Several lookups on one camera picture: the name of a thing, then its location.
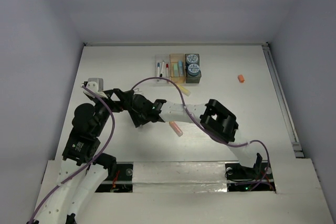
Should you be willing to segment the blue capped white pen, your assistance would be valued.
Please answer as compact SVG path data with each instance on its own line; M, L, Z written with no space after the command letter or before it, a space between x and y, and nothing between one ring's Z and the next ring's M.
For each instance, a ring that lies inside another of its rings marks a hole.
M161 64L158 62L156 66L156 76L160 77L161 76Z

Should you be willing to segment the black capped white pen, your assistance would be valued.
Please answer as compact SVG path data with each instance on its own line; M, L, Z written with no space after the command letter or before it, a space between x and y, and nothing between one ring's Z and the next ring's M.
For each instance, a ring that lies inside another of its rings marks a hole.
M164 77L165 74L165 61L162 61L161 63L161 76L160 77Z

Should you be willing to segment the red capped white pen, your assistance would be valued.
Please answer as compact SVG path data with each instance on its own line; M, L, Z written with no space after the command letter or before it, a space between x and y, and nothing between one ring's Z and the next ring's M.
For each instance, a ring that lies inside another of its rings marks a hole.
M167 78L170 77L170 71L169 71L169 64L168 63L166 63L165 74L166 74Z

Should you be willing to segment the green highlighter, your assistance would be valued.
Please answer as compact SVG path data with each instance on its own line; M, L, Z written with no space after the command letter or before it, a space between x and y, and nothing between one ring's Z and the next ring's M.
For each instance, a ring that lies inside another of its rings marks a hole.
M173 77L178 77L178 76L179 76L179 70L178 70L178 65L177 65L177 63L173 63L173 64L172 64L172 69L173 69L172 76L173 76Z

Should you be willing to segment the blue highlighter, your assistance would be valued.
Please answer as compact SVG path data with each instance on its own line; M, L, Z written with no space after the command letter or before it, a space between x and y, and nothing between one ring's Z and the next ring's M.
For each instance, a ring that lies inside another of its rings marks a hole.
M182 63L182 61L178 61L178 72L179 72L179 76L180 76L180 77L184 76L183 63Z

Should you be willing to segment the small orange cap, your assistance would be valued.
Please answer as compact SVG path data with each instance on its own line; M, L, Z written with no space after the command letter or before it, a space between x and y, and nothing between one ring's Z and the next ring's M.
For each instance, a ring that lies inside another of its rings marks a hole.
M240 83L244 83L245 82L244 76L242 74L240 74L238 76L238 80L239 80Z

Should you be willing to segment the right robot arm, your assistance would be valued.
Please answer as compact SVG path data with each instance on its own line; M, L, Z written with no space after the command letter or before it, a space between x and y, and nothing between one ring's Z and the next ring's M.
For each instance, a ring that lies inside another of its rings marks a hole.
M178 104L163 99L154 102L143 95L133 95L126 107L136 127L149 122L185 122L199 126L213 141L223 144L236 156L238 169L248 178L261 171L262 156L249 148L247 142L236 141L236 116L220 102L210 99L205 104Z

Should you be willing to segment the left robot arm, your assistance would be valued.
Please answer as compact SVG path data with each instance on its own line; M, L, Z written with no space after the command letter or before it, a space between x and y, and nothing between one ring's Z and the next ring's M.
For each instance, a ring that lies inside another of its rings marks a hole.
M152 102L134 90L102 91L94 81L83 83L82 88L93 102L75 109L56 184L29 223L76 223L99 185L118 176L116 158L104 153L106 147L99 141L107 120L127 111L136 127L148 122L145 113Z

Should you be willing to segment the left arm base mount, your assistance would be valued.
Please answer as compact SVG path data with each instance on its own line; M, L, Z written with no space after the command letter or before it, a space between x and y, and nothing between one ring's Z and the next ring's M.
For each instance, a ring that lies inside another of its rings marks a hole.
M96 193L132 193L133 163L117 162L114 175L109 175L96 189Z

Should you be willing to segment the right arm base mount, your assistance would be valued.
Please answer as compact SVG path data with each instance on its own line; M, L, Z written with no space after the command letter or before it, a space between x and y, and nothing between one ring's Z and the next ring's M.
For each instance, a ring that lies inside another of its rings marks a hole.
M267 166L267 161L263 161L259 153L253 168L239 163L227 163L225 168L229 192L276 191L271 166Z

